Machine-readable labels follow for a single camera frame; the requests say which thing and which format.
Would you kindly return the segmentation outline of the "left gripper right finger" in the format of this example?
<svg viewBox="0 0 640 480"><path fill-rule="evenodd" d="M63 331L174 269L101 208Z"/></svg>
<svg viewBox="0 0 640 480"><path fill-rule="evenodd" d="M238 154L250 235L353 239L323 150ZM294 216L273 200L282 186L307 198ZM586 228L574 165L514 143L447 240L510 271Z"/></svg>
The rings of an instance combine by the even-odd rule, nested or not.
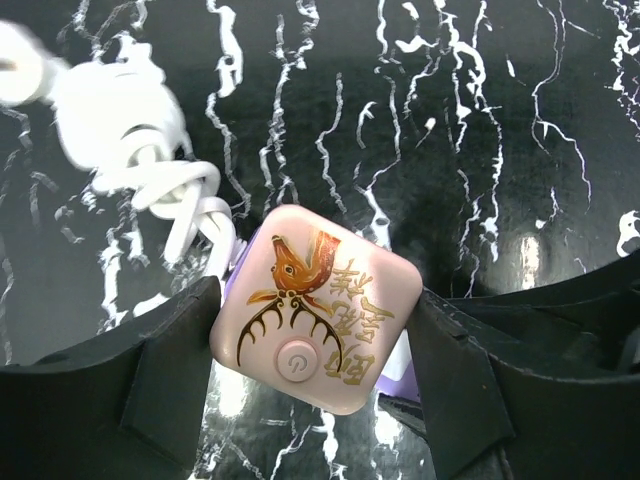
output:
<svg viewBox="0 0 640 480"><path fill-rule="evenodd" d="M409 324L440 479L639 475L639 257L520 292L445 300Z"/></svg>

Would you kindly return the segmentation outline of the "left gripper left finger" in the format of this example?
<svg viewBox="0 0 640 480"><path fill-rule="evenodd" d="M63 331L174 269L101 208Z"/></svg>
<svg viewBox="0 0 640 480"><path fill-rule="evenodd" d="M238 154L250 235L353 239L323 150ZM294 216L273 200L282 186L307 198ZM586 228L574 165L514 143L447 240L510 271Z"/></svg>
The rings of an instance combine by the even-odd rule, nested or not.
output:
<svg viewBox="0 0 640 480"><path fill-rule="evenodd" d="M221 287L1 370L5 479L185 479L196 460Z"/></svg>

